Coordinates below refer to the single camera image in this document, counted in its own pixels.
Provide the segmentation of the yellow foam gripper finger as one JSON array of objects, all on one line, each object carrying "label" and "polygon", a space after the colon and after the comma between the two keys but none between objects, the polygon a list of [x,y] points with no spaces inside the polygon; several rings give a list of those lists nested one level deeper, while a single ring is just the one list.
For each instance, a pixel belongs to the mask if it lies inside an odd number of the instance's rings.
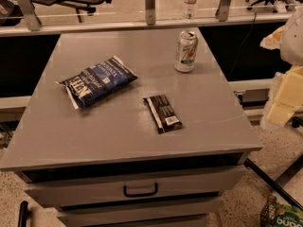
[{"label": "yellow foam gripper finger", "polygon": [[265,104],[261,126],[265,130],[283,127],[303,106],[303,67],[292,66],[285,74],[273,78]]}]

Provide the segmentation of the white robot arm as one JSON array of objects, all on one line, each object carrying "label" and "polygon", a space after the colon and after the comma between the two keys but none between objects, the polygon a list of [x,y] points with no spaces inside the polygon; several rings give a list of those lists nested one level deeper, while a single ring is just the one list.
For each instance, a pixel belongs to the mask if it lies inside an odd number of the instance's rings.
[{"label": "white robot arm", "polygon": [[291,65],[286,73],[276,72],[260,125],[266,130],[283,127],[303,106],[303,8],[299,7],[284,26],[265,37],[261,47],[280,50]]}]

